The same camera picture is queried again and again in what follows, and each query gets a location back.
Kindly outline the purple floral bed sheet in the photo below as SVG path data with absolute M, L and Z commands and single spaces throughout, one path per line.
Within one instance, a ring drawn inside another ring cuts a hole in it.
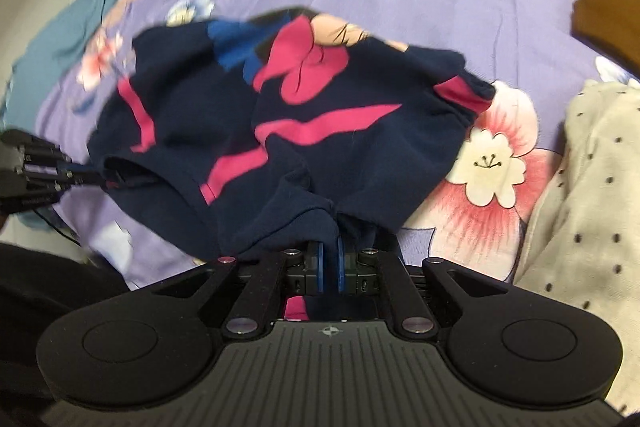
M 400 233 L 410 263 L 447 257 L 504 279 L 518 262 L 528 217 L 563 147 L 565 109 L 589 80 L 634 86 L 637 75 L 573 37 L 576 0 L 118 0 L 83 57 L 43 102 L 35 129 L 76 160 L 122 74 L 134 68 L 132 39 L 155 25 L 209 17 L 234 20 L 289 5 L 344 18 L 352 27 L 417 46 L 462 53 L 497 98 L 472 147 L 503 153 L 522 179 L 499 178 L 461 161 L 454 179 Z

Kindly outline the navy Mickey Mouse sweater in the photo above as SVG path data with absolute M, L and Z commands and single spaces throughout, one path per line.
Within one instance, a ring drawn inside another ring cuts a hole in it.
M 397 233 L 450 173 L 496 87 L 454 51 L 404 46 L 339 18 L 155 26 L 134 38 L 87 143 L 129 217 L 213 261 Z

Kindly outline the cream polka dot garment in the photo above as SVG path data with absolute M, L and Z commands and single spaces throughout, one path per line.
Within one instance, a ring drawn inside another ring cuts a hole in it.
M 639 408 L 639 83 L 588 80 L 559 169 L 530 216 L 515 282 L 610 324 L 623 362 L 608 402 Z

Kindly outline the teal blanket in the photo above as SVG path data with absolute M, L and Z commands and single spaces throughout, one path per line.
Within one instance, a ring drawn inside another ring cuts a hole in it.
M 117 0 L 73 0 L 50 20 L 12 65 L 1 99 L 1 124 L 32 131 L 40 105 L 72 66 Z

